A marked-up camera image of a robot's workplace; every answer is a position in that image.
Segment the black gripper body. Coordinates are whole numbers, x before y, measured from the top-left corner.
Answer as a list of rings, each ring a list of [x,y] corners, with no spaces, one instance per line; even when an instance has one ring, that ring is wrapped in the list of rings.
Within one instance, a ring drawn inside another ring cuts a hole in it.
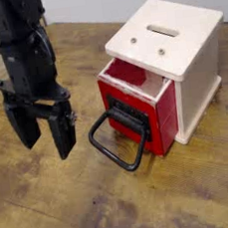
[[[12,123],[72,116],[70,92],[57,82],[56,56],[41,25],[21,39],[0,39],[0,56],[9,76],[0,91]]]

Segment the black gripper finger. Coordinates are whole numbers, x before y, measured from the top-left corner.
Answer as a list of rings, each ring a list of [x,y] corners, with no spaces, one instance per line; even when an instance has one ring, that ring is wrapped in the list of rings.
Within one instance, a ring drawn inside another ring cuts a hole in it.
[[[37,120],[29,116],[25,108],[13,104],[4,103],[4,111],[23,145],[32,148],[41,133]]]
[[[61,159],[66,159],[76,144],[75,113],[68,101],[52,106],[48,124]]]

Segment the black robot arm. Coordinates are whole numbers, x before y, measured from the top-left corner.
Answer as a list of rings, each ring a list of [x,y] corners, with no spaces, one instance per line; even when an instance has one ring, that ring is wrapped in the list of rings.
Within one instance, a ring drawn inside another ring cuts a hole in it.
[[[40,19],[41,0],[0,0],[0,56],[9,78],[0,80],[4,111],[22,143],[31,148],[48,121],[62,159],[76,144],[70,92],[56,82],[54,49]]]

